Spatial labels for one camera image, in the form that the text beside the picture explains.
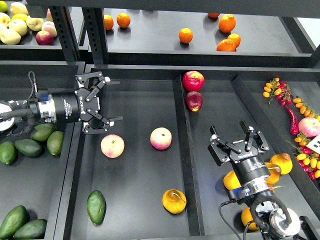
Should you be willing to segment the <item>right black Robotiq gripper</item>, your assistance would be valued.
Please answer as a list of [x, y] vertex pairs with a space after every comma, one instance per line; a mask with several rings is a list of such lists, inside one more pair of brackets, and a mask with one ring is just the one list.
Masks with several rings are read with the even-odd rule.
[[[245, 145], [242, 142], [240, 143], [242, 148], [221, 139], [215, 126], [210, 127], [211, 137], [208, 150], [218, 166], [229, 161], [238, 164], [246, 159], [258, 156], [259, 153], [266, 153], [270, 150], [267, 140], [260, 130], [255, 131], [254, 127], [248, 125], [244, 119], [240, 121], [240, 126], [246, 135]], [[255, 141], [257, 148], [253, 146], [253, 141]]]

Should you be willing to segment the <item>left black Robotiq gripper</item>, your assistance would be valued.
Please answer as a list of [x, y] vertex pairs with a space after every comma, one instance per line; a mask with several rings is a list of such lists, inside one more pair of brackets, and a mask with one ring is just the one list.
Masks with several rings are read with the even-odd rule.
[[[118, 85], [119, 81], [103, 76], [101, 71], [84, 73], [75, 76], [79, 88], [74, 91], [79, 110], [79, 119], [82, 122], [82, 132], [85, 135], [105, 134], [115, 122], [122, 121], [122, 116], [103, 117], [100, 113], [100, 99], [97, 94], [106, 85]], [[92, 120], [101, 123], [100, 128], [90, 125]]]

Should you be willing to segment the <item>yellow pear under arm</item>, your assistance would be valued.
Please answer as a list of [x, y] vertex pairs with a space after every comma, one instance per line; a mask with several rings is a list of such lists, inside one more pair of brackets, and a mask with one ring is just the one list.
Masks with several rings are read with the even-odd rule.
[[274, 186], [273, 184], [269, 184], [267, 183], [268, 189], [275, 194], [275, 189], [277, 188], [277, 186]]

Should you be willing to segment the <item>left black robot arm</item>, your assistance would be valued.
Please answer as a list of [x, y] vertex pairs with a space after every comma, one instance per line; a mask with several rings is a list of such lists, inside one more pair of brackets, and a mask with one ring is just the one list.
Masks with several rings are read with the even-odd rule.
[[28, 99], [0, 103], [0, 130], [13, 136], [29, 134], [42, 123], [82, 123], [86, 135], [104, 134], [122, 116], [103, 117], [99, 92], [104, 86], [116, 85], [117, 81], [103, 76], [102, 72], [84, 73], [75, 76], [77, 89], [50, 93], [37, 86], [33, 71], [28, 73], [31, 94]]

